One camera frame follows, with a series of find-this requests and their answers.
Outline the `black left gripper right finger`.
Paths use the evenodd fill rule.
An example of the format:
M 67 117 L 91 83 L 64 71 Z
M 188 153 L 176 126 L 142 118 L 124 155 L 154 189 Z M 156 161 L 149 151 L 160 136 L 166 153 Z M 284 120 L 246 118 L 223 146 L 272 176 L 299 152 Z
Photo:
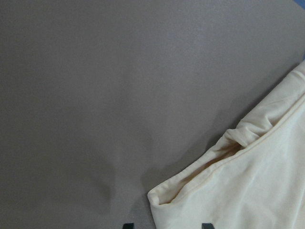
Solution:
M 214 229 L 212 223 L 202 223 L 202 229 Z

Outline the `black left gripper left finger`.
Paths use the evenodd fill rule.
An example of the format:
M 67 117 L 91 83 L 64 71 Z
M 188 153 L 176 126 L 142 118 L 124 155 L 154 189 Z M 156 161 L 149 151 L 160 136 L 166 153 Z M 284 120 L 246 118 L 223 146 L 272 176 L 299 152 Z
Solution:
M 134 229 L 134 223 L 124 223 L 122 229 Z

